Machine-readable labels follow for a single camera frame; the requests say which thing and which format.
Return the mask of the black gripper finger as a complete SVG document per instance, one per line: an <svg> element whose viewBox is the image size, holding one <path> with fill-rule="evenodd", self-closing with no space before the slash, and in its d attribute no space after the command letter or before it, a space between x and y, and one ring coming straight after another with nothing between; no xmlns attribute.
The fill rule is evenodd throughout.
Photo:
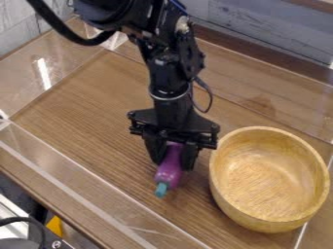
<svg viewBox="0 0 333 249"><path fill-rule="evenodd" d="M144 140L152 161L154 164L161 164L168 152L168 141L152 133L144 135Z"/></svg>
<svg viewBox="0 0 333 249"><path fill-rule="evenodd" d="M181 166L184 171L192 171L196 160L200 155L200 147L196 143L189 142L184 145L181 152Z"/></svg>

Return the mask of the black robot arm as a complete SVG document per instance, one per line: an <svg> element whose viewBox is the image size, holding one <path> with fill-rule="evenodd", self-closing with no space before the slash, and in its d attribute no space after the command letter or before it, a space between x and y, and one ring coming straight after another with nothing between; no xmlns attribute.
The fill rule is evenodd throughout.
<svg viewBox="0 0 333 249"><path fill-rule="evenodd" d="M152 109L128 113L130 132L146 144L152 161L168 156L168 143L184 146L181 168L194 168L202 149L217 147L220 125L202 115L210 111L194 98L206 68L193 22L178 0L73 0L82 20L102 31L121 31L137 45L150 73Z"/></svg>

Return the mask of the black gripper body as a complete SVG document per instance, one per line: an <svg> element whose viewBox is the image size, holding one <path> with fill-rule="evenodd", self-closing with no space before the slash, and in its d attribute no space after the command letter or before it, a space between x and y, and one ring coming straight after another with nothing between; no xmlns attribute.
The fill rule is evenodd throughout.
<svg viewBox="0 0 333 249"><path fill-rule="evenodd" d="M185 144L193 142L204 149L217 148L220 125L192 111L184 122L164 118L160 123L154 109L130 111L128 117L132 121L130 133L144 139L156 138Z"/></svg>

